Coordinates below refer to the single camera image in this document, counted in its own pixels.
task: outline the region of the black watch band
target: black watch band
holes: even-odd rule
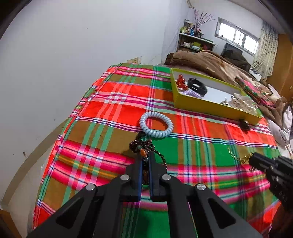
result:
[[[197,92],[198,94],[204,96],[207,94],[207,88],[205,87],[205,85],[200,82],[199,80],[195,79],[195,78],[190,78],[188,79],[188,87],[193,90],[194,92]]]

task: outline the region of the wooden shelf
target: wooden shelf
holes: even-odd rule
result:
[[[200,40],[200,41],[203,41],[203,42],[206,42],[206,43],[212,44],[212,45],[215,45],[215,43],[213,43],[213,42],[210,42],[210,41],[208,41],[208,40],[205,40],[205,39],[202,39],[202,38],[199,38],[199,37],[196,37],[196,36],[187,35],[187,34],[183,34],[183,33],[179,33],[179,34],[180,34],[180,35],[183,35],[183,36],[191,37],[191,38],[194,38],[194,39],[197,39],[197,40]]]
[[[184,48],[187,48],[187,49],[191,49],[191,50],[194,50],[196,52],[200,52],[201,50],[197,50],[197,49],[194,49],[192,47],[188,47],[188,46],[185,46],[185,45],[179,45],[180,47],[184,47]]]

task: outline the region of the bed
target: bed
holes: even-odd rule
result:
[[[238,122],[176,109],[167,67],[123,63],[111,66],[86,92],[58,136],[46,166],[35,205],[36,228],[88,183],[107,184],[123,174],[135,154],[129,143],[139,118],[158,111],[174,123],[174,131],[153,144],[166,158],[168,173],[190,185],[206,184],[264,237],[279,202],[260,171],[250,171],[236,156],[258,152],[278,156],[264,117],[250,131]],[[163,130],[161,122],[148,127]],[[144,189],[139,203],[125,203],[122,237],[170,237],[167,204],[152,203]]]
[[[181,51],[170,53],[165,63],[160,65],[208,75],[241,87],[263,112],[281,155],[293,158],[292,103],[281,97],[273,86],[263,85],[253,75],[209,50],[197,54]]]

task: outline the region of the yellow tray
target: yellow tray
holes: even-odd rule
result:
[[[207,101],[204,99],[180,94],[176,85],[176,81],[175,81],[175,79],[177,80],[179,74],[182,74],[185,79],[197,78],[199,81],[204,81],[203,83],[205,85],[207,85],[207,83],[208,85],[213,85],[211,86],[212,88],[218,91],[223,91],[223,93],[225,93],[226,91],[227,93],[230,93],[232,95],[234,93],[239,93],[240,95],[246,96],[246,93],[243,90],[229,83],[226,83],[221,80],[218,80],[209,76],[205,76],[202,74],[190,72],[187,70],[172,68],[171,69],[171,85],[172,85],[173,101],[174,101],[175,108],[207,113],[207,114],[225,117],[225,118],[229,118],[233,120],[245,119],[250,124],[253,124],[253,125],[257,124],[259,120],[261,119],[260,114],[258,114],[258,116],[255,116],[253,114],[250,114],[250,113],[247,113],[247,112],[244,112],[229,106],[221,105],[213,101]],[[223,101],[225,100],[225,98],[219,98],[218,100]]]

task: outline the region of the jewelry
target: jewelry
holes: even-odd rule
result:
[[[176,84],[177,84],[177,88],[184,89],[184,90],[188,90],[188,87],[185,84],[185,79],[183,78],[182,74],[180,74],[178,76],[178,79],[176,81]]]
[[[148,139],[146,141],[143,141],[143,140],[141,140],[141,138],[143,136],[145,136],[144,132],[138,133],[135,140],[133,140],[132,142],[129,143],[129,148],[134,153],[140,152],[140,155],[143,158],[143,163],[142,163],[143,182],[142,182],[142,184],[149,185],[149,159],[148,159],[148,156],[151,151],[153,151],[154,153],[156,153],[158,156],[161,157],[162,162],[163,162],[166,170],[168,169],[168,167],[167,167],[165,157],[160,152],[155,150],[155,146],[152,143],[153,140]]]
[[[253,105],[253,101],[247,96],[241,96],[240,94],[235,93],[231,97],[231,101],[228,102],[228,104],[232,108],[236,108],[241,111],[257,115],[257,110]]]
[[[229,106],[228,102],[227,102],[227,98],[225,98],[224,101],[220,102],[221,105],[225,105],[225,106]]]
[[[168,128],[165,131],[158,131],[158,130],[149,129],[146,125],[146,119],[148,117],[155,117],[155,118],[159,118],[159,119],[163,120],[167,124]],[[139,125],[140,125],[142,131],[146,133],[146,135],[151,136],[151,137],[155,137],[155,138],[164,138],[164,137],[170,135],[174,129],[173,123],[170,120],[170,118],[168,118],[167,116],[165,116],[164,114],[159,113],[159,112],[146,112],[146,113],[144,113],[139,120]]]
[[[228,151],[229,151],[229,154],[236,160],[240,161],[240,164],[245,164],[249,158],[251,156],[253,156],[253,152],[249,153],[249,154],[246,154],[244,155],[242,158],[239,158],[239,157],[236,157],[233,153],[232,153],[232,150],[228,147]]]
[[[202,83],[202,82],[200,82],[199,80],[197,80],[197,79],[193,79],[193,78],[190,78],[190,79],[188,79],[188,82],[187,82],[187,84],[188,84],[188,87],[191,89],[191,90],[193,90],[194,92],[197,92],[197,93],[199,93],[201,96],[204,96],[204,95],[206,95],[207,94],[207,88],[205,87],[205,85]]]
[[[199,93],[196,93],[196,92],[190,91],[190,90],[184,91],[182,94],[183,95],[189,95],[189,96],[192,96],[192,97],[195,97],[195,98],[202,98],[202,96]]]

